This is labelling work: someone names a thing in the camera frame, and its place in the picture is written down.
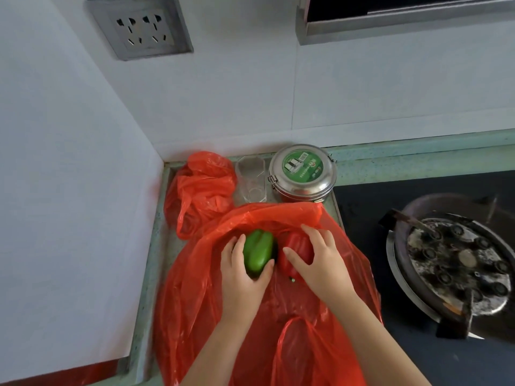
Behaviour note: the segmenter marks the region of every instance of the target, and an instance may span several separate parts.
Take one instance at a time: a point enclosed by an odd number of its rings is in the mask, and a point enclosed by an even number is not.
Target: white panel
[[[128,354],[162,161],[49,0],[0,42],[2,383]]]
[[[153,143],[288,130],[295,0],[180,0],[193,54],[121,62],[83,0],[53,0]]]
[[[514,106],[514,35],[505,21],[300,46],[293,129]]]
[[[461,114],[337,124],[278,133],[192,140],[184,143],[159,143],[155,148],[165,161],[179,161],[199,150],[211,150],[232,156],[276,152],[293,143],[311,143],[320,147],[330,147],[456,134],[454,130],[459,130],[460,133],[475,133],[512,129],[515,127],[514,119],[515,108],[481,110]]]

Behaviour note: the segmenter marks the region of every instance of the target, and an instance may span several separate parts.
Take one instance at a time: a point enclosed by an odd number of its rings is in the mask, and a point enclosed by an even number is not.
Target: stainless steel container
[[[316,146],[296,144],[273,156],[268,175],[284,202],[322,202],[336,182],[336,162]]]

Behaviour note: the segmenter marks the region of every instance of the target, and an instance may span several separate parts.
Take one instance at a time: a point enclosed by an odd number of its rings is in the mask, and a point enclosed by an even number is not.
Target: gas stove
[[[429,381],[515,384],[515,171],[335,196],[370,260],[385,327]]]

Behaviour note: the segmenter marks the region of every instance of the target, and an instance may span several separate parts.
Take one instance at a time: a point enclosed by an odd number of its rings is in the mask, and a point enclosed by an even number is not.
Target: green label
[[[316,180],[323,172],[322,160],[318,155],[306,150],[294,150],[283,161],[286,177],[298,183]]]

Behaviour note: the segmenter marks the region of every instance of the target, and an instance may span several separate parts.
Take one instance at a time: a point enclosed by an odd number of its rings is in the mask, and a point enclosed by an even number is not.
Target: crumpled red plastic bag
[[[236,173],[232,162],[211,152],[190,155],[175,175],[164,200],[164,215],[177,237],[188,240],[210,220],[234,207]]]
[[[357,294],[381,319],[368,259],[321,203],[251,203],[211,221],[190,239],[161,288],[154,347],[166,386],[186,375],[222,315],[220,254],[232,236],[260,228],[277,236],[301,223],[332,232]],[[275,268],[241,346],[230,385],[365,386],[344,330],[304,284]]]

